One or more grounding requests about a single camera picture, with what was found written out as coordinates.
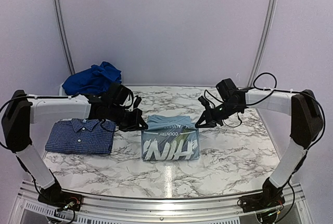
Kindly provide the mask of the light blue garment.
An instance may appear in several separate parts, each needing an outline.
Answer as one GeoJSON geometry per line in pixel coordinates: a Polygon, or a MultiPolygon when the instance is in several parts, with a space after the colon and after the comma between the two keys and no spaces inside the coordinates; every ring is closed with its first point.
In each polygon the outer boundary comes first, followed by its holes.
{"type": "Polygon", "coordinates": [[[190,116],[151,115],[148,129],[141,132],[144,161],[197,160],[200,157],[199,131],[190,116]]]}

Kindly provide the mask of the blue checked shirt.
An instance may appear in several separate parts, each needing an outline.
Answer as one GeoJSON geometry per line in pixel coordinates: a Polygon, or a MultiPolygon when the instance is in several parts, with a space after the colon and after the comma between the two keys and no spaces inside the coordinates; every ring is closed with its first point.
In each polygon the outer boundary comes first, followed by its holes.
{"type": "Polygon", "coordinates": [[[58,121],[52,127],[45,150],[62,154],[109,154],[115,132],[116,124],[109,120],[58,121]]]}

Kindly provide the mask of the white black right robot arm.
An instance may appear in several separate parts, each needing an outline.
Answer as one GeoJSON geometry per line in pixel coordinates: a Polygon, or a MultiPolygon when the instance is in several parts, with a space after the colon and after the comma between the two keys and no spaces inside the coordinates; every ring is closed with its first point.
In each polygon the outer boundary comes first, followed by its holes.
{"type": "Polygon", "coordinates": [[[277,84],[239,88],[230,78],[220,81],[216,89],[221,97],[219,105],[214,106],[204,95],[198,99],[204,111],[195,124],[197,128],[222,126],[230,116],[250,108],[281,114],[290,120],[289,134],[283,135],[287,138],[285,150],[277,167],[263,182],[262,192],[241,198],[245,207],[270,207],[301,168],[309,150],[323,137],[326,128],[323,107],[310,89],[278,89],[277,84]]]}

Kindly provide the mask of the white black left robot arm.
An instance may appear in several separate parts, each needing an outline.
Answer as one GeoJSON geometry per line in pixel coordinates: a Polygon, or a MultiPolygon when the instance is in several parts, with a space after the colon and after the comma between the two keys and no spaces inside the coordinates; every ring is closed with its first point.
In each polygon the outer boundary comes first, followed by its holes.
{"type": "Polygon", "coordinates": [[[32,176],[40,189],[38,200],[53,206],[79,203],[81,195],[66,193],[40,154],[51,125],[67,118],[111,120],[122,132],[145,130],[148,125],[139,109],[141,98],[118,83],[100,96],[39,96],[19,89],[1,107],[1,127],[5,143],[21,167],[32,176]]]}

